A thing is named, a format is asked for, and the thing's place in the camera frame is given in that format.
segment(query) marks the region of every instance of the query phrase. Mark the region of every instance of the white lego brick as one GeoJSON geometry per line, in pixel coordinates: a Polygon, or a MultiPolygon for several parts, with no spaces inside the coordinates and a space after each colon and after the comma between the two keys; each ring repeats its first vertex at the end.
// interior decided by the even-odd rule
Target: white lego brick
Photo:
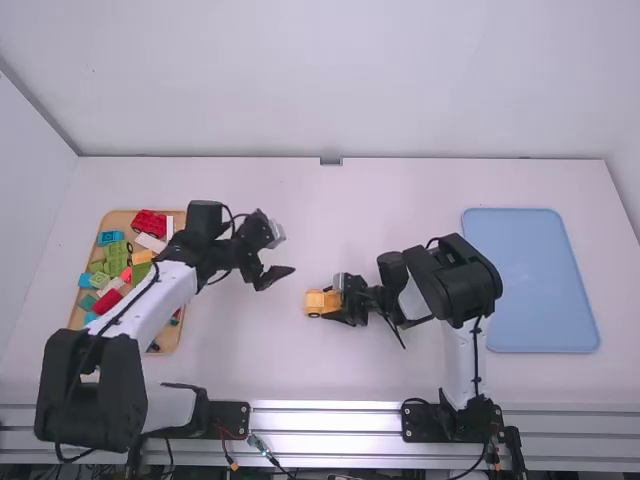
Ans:
{"type": "Polygon", "coordinates": [[[139,234],[134,240],[138,245],[142,245],[144,248],[148,248],[149,250],[160,253],[167,246],[162,240],[158,240],[157,238],[153,238],[151,235],[142,232],[139,234]]]}
{"type": "Polygon", "coordinates": [[[171,240],[171,238],[173,237],[174,228],[175,227],[173,225],[173,216],[167,215],[167,243],[169,243],[169,240],[171,240]]]}
{"type": "Polygon", "coordinates": [[[104,296],[105,293],[107,293],[109,290],[111,290],[112,288],[115,288],[116,290],[119,290],[121,287],[124,286],[124,280],[122,280],[122,278],[120,278],[120,276],[117,276],[116,278],[112,278],[109,283],[107,283],[107,286],[104,288],[101,288],[100,290],[96,291],[96,294],[98,295],[98,297],[102,298],[104,296]]]}

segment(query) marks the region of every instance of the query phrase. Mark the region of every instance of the wooden tray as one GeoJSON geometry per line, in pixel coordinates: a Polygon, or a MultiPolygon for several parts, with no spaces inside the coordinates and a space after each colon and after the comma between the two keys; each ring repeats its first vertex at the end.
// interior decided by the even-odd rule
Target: wooden tray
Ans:
{"type": "MultiPolygon", "coordinates": [[[[173,225],[174,231],[182,230],[184,228],[187,214],[184,211],[180,210],[154,210],[156,213],[163,213],[165,215],[173,216],[173,225]]],[[[104,258],[104,254],[102,252],[102,247],[99,247],[96,243],[98,239],[98,234],[105,230],[121,230],[124,232],[124,238],[126,241],[131,243],[133,246],[133,252],[140,252],[145,250],[144,247],[141,247],[137,243],[134,242],[135,238],[138,236],[131,229],[131,221],[138,213],[138,210],[112,210],[107,213],[100,222],[100,228],[96,232],[95,239],[93,242],[93,246],[91,247],[91,255],[89,255],[89,260],[87,261],[87,266],[85,267],[85,272],[89,271],[89,264],[95,260],[101,260],[104,258]]],[[[133,286],[126,284],[119,291],[123,295],[126,295],[133,290],[133,286]]],[[[87,289],[87,288],[79,288],[78,294],[76,295],[76,300],[73,304],[73,308],[71,309],[71,316],[69,317],[68,328],[72,330],[80,330],[84,327],[84,315],[85,311],[77,306],[78,302],[82,297],[87,294],[91,294],[94,297],[98,298],[96,295],[95,289],[87,289]]],[[[160,355],[163,353],[171,353],[178,346],[178,342],[180,341],[180,334],[182,333],[182,324],[184,322],[184,310],[185,307],[182,307],[182,311],[180,312],[180,323],[175,327],[167,325],[162,329],[162,331],[158,334],[155,341],[160,346],[159,352],[148,352],[148,355],[160,355]]]]}

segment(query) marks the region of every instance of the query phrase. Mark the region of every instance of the yellow lego brick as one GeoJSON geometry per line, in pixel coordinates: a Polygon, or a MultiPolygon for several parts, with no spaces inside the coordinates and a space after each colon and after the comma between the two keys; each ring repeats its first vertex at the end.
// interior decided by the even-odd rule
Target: yellow lego brick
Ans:
{"type": "Polygon", "coordinates": [[[141,263],[148,263],[153,258],[153,252],[151,250],[143,250],[141,252],[131,255],[131,261],[134,265],[140,265],[141,263]]]}

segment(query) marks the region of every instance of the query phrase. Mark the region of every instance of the white table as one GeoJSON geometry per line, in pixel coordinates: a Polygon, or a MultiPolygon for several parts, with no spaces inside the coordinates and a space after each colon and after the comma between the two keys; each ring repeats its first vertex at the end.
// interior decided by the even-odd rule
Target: white table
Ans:
{"type": "MultiPolygon", "coordinates": [[[[404,333],[405,352],[377,317],[366,328],[306,318],[304,292],[328,285],[339,271],[378,283],[377,255],[461,231],[467,208],[548,207],[564,220],[602,343],[589,355],[487,352],[492,397],[514,412],[626,412],[624,418],[631,420],[616,420],[616,426],[605,422],[606,428],[598,417],[604,430],[592,427],[593,433],[615,434],[626,425],[632,443],[608,456],[640,461],[635,413],[640,412],[640,248],[598,160],[358,158],[345,159],[342,167],[322,167],[315,158],[84,159],[0,364],[5,398],[33,403],[16,392],[34,389],[44,343],[66,325],[77,276],[102,215],[120,208],[184,208],[198,198],[223,201],[234,213],[259,207],[277,218],[288,240],[262,254],[263,261],[297,271],[262,293],[244,285],[238,274],[204,290],[187,309],[177,351],[144,360],[147,379],[198,384],[212,398],[286,400],[272,405],[287,408],[289,401],[307,408],[302,401],[367,400],[388,410],[409,396],[435,400],[443,361],[435,321],[404,333]]],[[[357,409],[359,404],[349,405],[357,409]]],[[[547,451],[548,442],[540,452],[530,445],[525,454],[541,462],[557,453],[547,451]]],[[[426,446],[409,451],[416,448],[422,452],[426,446]]],[[[473,453],[475,446],[464,448],[473,453]]],[[[631,469],[622,463],[618,469],[631,469]]]]}

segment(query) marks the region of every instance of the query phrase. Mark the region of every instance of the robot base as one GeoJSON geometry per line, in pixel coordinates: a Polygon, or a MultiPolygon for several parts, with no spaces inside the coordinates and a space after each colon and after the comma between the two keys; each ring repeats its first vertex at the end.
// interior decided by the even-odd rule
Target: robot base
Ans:
{"type": "Polygon", "coordinates": [[[406,401],[400,412],[402,439],[407,443],[485,443],[502,439],[502,409],[483,395],[456,411],[440,390],[440,403],[406,401]]]}
{"type": "Polygon", "coordinates": [[[251,405],[247,402],[209,400],[206,390],[197,389],[192,421],[184,427],[152,432],[156,438],[199,438],[206,440],[245,440],[249,435],[251,405]]]}

